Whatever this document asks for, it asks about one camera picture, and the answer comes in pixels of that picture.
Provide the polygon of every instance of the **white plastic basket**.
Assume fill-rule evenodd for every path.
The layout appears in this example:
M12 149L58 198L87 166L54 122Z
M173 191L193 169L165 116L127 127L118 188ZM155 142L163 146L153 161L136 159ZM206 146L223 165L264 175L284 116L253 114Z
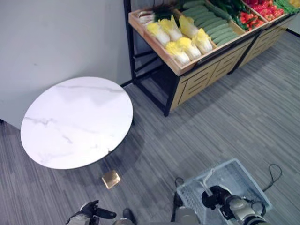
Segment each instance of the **white plastic basket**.
M207 170L198 177L185 181L177 188L177 193L181 197L184 206L196 211L200 221L205 225L230 225L236 224L234 220L227 221L220 210L211 210L202 204L202 193L204 187L197 182L202 181L210 172ZM244 196L250 200L262 201L266 206L266 211L271 210L272 204L267 196L257 185L250 173L237 159L231 159L214 167L213 174L206 181L208 187L220 185L228 188L233 195Z

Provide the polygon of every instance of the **white wall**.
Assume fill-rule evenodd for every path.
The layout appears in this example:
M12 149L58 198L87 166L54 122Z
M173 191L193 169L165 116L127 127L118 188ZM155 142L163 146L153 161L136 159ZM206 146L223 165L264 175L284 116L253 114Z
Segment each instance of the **white wall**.
M20 128L35 98L78 76L131 79L122 0L0 1L0 119Z
M296 17L291 21L289 27L290 30L300 34L300 14L298 13Z

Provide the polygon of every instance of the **gray carpet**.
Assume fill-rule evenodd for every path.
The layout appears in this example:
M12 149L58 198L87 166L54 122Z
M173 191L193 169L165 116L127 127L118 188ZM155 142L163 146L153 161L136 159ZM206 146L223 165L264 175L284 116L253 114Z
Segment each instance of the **gray carpet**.
M274 206L266 218L273 225L299 224L299 72L300 39L286 33L167 118L129 85L135 126L106 159L79 169L36 164L22 148L20 131L0 124L0 224L62 225L95 199L119 218L130 207L140 224L168 221L175 177L197 176L231 158L239 159L261 188L269 184L269 164L280 165L282 178L266 191ZM110 169L122 180L107 190L100 177Z

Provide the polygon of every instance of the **wooden display stand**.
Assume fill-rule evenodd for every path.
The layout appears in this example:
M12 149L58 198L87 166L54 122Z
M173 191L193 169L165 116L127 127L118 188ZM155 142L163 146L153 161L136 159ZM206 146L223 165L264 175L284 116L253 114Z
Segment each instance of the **wooden display stand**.
M124 0L124 9L132 81L164 112L165 116L168 116L170 110L176 108L224 75L232 73L239 66L244 65L262 51L272 46L280 38L280 35L292 19L290 18L291 15L283 15L275 21L267 22L258 15L265 23L261 27L255 28L249 32L245 32L236 23L230 21L229 25L237 34L239 34L237 38L219 47L211 42L213 45L213 50L211 52L202 55L185 66L180 66L165 51L164 47L156 40L156 38L148 32L145 26L139 23L137 15L141 10L131 12L130 0ZM248 9L254 14L257 14L253 9ZM181 13L179 11L174 11L174 14L175 16L179 16ZM153 51L135 54L132 28L141 35ZM139 68L135 67L136 59L153 53L156 53L157 57L144 63ZM166 94L168 95L166 104L163 104L155 97L154 93L147 89L142 83L143 80L152 76L153 73L161 71L164 65L158 66L142 75L138 74L142 68L154 62L158 57L162 60L162 63L169 68L164 70L162 72L163 74L160 75L161 78L167 79L165 84L168 84L169 86L166 88Z
M294 17L295 15L282 15L281 17L271 21L271 26L268 26L258 36L239 67L244 66L247 62L274 45L280 39L281 35L285 32Z

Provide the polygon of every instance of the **white marble tabletop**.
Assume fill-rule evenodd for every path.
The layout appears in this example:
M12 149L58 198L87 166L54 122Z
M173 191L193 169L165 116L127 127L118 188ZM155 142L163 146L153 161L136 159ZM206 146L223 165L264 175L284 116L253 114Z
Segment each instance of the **white marble tabletop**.
M133 118L128 94L116 83L80 77L59 83L29 107L21 141L37 163L72 169L96 162L125 138Z

